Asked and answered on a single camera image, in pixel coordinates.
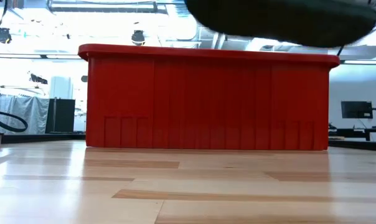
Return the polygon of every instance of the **track light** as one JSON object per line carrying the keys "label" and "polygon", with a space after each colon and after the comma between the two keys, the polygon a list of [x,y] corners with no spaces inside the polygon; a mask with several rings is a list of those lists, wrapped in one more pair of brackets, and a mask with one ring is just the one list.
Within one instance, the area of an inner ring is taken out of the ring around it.
{"label": "track light", "polygon": [[41,78],[37,75],[34,75],[33,73],[31,73],[31,78],[29,80],[32,81],[32,82],[35,82],[35,83],[41,83],[41,84],[48,85],[48,81],[46,79]]}
{"label": "track light", "polygon": [[144,31],[134,30],[134,34],[131,36],[131,41],[137,46],[143,46],[145,44]]}
{"label": "track light", "polygon": [[376,65],[376,60],[342,60],[346,65]]}
{"label": "track light", "polygon": [[9,28],[0,28],[0,43],[10,44],[12,41],[11,34],[9,33]]}
{"label": "track light", "polygon": [[81,81],[82,81],[82,82],[87,82],[87,81],[88,81],[88,76],[87,76],[87,75],[83,75],[83,76],[81,77]]}

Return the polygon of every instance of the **gray curtain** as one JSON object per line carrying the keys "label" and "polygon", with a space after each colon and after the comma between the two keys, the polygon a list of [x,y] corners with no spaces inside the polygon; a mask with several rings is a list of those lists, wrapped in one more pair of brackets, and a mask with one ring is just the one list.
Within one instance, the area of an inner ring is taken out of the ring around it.
{"label": "gray curtain", "polygon": [[[49,99],[37,97],[0,97],[0,111],[13,114],[26,120],[29,127],[23,133],[0,128],[0,133],[4,134],[45,134],[47,123],[47,113],[49,109]],[[0,121],[15,128],[23,128],[23,124],[8,116],[0,115]]]}

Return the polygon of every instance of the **ceiling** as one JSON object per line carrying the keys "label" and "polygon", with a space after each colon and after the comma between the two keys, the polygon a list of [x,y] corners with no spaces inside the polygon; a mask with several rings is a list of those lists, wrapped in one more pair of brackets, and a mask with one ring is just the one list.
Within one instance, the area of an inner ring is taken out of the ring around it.
{"label": "ceiling", "polygon": [[[376,8],[376,0],[371,4]],[[78,46],[86,43],[132,45],[135,29],[144,30],[146,45],[152,46],[315,54],[337,51],[218,35],[198,24],[183,0],[107,0],[107,4],[99,0],[13,0],[12,5],[17,7],[7,13],[3,23],[11,29],[12,43],[0,44],[0,53],[76,54]],[[376,43],[375,36],[362,40],[360,47],[346,48],[342,57],[374,58],[376,46],[364,46],[372,43]]]}

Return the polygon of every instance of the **wooden floor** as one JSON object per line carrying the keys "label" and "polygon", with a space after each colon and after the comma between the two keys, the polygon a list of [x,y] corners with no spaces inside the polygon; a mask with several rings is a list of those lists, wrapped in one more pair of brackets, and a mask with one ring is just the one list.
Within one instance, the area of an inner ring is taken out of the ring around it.
{"label": "wooden floor", "polygon": [[376,152],[4,145],[0,223],[376,223]]}

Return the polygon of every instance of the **black stand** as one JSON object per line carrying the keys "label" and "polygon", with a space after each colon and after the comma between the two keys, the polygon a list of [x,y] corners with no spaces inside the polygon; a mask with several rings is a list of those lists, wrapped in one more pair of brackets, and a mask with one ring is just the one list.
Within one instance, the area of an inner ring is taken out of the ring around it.
{"label": "black stand", "polygon": [[46,134],[73,134],[75,100],[50,99]]}
{"label": "black stand", "polygon": [[376,133],[376,128],[336,128],[329,125],[330,137],[365,138],[366,141],[370,141],[370,133]]}

